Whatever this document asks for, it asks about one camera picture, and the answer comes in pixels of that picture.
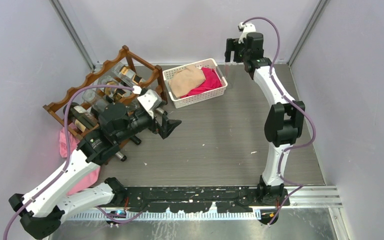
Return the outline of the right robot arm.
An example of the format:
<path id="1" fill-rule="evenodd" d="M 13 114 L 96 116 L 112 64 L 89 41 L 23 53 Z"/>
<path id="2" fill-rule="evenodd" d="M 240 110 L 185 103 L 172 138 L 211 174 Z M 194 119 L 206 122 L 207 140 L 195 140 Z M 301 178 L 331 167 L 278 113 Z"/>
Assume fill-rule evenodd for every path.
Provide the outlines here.
<path id="1" fill-rule="evenodd" d="M 296 101 L 283 87 L 272 61 L 264 57 L 264 36 L 250 32 L 243 38 L 228 38 L 225 62 L 243 63 L 244 70 L 261 88 L 270 109 L 264 124 L 264 135 L 269 143 L 266 166 L 255 190 L 256 199 L 271 205 L 286 194 L 284 171 L 290 149 L 301 137 L 305 104 Z"/>

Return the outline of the silver-neck dark wine bottle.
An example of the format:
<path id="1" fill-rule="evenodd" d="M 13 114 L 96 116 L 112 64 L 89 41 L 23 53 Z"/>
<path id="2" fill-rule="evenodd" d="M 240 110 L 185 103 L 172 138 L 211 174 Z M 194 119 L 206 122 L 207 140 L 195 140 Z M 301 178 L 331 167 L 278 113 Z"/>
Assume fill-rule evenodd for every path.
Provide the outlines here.
<path id="1" fill-rule="evenodd" d="M 118 160 L 120 160 L 121 162 L 125 162 L 127 160 L 127 156 L 124 155 L 121 151 L 118 151 L 115 153 L 114 155 Z"/>

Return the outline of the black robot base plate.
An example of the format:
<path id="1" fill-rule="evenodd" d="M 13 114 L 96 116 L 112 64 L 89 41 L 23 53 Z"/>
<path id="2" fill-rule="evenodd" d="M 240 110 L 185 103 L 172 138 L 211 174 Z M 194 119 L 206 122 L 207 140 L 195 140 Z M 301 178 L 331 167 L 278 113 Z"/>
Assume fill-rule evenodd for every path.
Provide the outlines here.
<path id="1" fill-rule="evenodd" d="M 288 195 L 263 195 L 258 186 L 148 186 L 127 187 L 122 197 L 104 207 L 149 213 L 206 213 L 215 205 L 217 213 L 250 213 L 254 207 L 276 208 Z"/>

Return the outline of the black-neck green wine bottle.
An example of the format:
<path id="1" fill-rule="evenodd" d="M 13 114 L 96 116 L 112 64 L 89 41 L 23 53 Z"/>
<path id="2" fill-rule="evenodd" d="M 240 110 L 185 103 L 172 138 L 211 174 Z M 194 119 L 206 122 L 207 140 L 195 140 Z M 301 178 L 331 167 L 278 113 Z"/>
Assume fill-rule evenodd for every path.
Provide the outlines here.
<path id="1" fill-rule="evenodd" d="M 142 143 L 142 140 L 136 135 L 131 136 L 129 139 L 137 146 L 139 146 Z"/>

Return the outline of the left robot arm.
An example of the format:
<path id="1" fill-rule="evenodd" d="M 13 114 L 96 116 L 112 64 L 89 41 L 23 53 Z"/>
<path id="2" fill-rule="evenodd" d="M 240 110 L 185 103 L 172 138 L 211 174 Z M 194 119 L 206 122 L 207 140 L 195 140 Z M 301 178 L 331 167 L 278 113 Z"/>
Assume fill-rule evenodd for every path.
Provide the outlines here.
<path id="1" fill-rule="evenodd" d="M 162 114 L 162 123 L 158 123 L 157 112 L 154 108 L 140 106 L 129 115 L 127 107 L 120 102 L 106 105 L 98 115 L 99 127 L 84 136 L 63 165 L 35 189 L 25 194 L 15 193 L 9 198 L 23 229 L 41 240 L 79 212 L 106 204 L 121 206 L 127 190 L 115 177 L 72 195 L 68 192 L 113 157 L 122 141 L 146 129 L 166 139 L 182 123 L 179 119 L 169 119 L 166 113 Z"/>

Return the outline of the clear glass bottle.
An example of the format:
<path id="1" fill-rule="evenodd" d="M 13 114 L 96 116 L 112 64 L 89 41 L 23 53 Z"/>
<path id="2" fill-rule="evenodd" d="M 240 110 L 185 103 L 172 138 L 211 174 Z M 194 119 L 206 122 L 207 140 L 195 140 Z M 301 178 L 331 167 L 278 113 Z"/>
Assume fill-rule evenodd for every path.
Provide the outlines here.
<path id="1" fill-rule="evenodd" d="M 233 89 L 236 82 L 236 66 L 235 62 L 224 63 L 224 75 L 228 83 L 227 89 Z"/>

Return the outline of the clear drinking glass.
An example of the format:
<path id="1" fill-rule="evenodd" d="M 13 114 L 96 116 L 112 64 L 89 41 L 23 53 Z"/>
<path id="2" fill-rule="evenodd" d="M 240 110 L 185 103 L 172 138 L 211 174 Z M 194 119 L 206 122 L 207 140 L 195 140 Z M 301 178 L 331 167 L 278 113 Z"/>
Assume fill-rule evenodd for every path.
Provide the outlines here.
<path id="1" fill-rule="evenodd" d="M 88 89 L 82 94 L 82 99 L 89 103 L 93 110 L 99 114 L 106 110 L 109 102 L 100 96 L 95 90 Z"/>

